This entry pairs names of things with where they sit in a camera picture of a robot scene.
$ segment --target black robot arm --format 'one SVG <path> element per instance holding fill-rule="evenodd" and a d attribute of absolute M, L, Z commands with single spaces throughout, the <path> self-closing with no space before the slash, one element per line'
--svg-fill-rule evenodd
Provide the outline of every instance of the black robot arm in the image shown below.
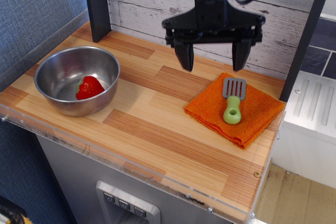
<path fill-rule="evenodd" d="M 252 0 L 237 0 L 247 4 Z M 232 43 L 232 59 L 235 71 L 242 69 L 251 46 L 261 42 L 261 26 L 266 19 L 262 15 L 233 8 L 227 0 L 195 0 L 195 7 L 187 13 L 165 19 L 166 42 L 186 70 L 192 71 L 193 44 Z"/>

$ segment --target metal bowl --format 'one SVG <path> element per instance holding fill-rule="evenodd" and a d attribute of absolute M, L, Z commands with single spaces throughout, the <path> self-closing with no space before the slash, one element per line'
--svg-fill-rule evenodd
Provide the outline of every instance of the metal bowl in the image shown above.
<path fill-rule="evenodd" d="M 86 116 L 105 108 L 117 90 L 120 65 L 110 52 L 97 47 L 73 47 L 59 51 L 37 68 L 35 86 L 59 112 Z M 76 89 L 84 76 L 96 77 L 105 91 L 88 99 L 77 100 Z"/>

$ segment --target strawberry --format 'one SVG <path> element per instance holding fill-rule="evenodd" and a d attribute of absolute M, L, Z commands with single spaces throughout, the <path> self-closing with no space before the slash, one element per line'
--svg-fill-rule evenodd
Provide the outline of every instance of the strawberry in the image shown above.
<path fill-rule="evenodd" d="M 78 100 L 94 97 L 104 91 L 104 88 L 93 76 L 83 77 L 77 85 L 76 98 Z"/>

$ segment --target button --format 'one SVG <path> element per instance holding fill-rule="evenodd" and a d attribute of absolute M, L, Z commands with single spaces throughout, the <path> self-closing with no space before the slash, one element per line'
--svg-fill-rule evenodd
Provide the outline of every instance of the button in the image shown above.
<path fill-rule="evenodd" d="M 112 195 L 109 195 L 109 194 L 107 194 L 107 193 L 104 192 L 104 198 L 108 202 L 114 203 L 114 197 Z"/>
<path fill-rule="evenodd" d="M 134 207 L 134 212 L 136 215 L 141 216 L 142 218 L 146 218 L 146 212 L 138 207 Z"/>
<path fill-rule="evenodd" d="M 121 199 L 119 199 L 119 206 L 121 206 L 123 209 L 130 210 L 130 204 Z"/>

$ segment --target screw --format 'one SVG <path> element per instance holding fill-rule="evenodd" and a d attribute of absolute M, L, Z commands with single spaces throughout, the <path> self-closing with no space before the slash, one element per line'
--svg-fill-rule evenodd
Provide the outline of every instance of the screw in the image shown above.
<path fill-rule="evenodd" d="M 254 175 L 256 178 L 260 178 L 260 176 L 261 176 L 260 172 L 254 172 L 253 175 Z"/>

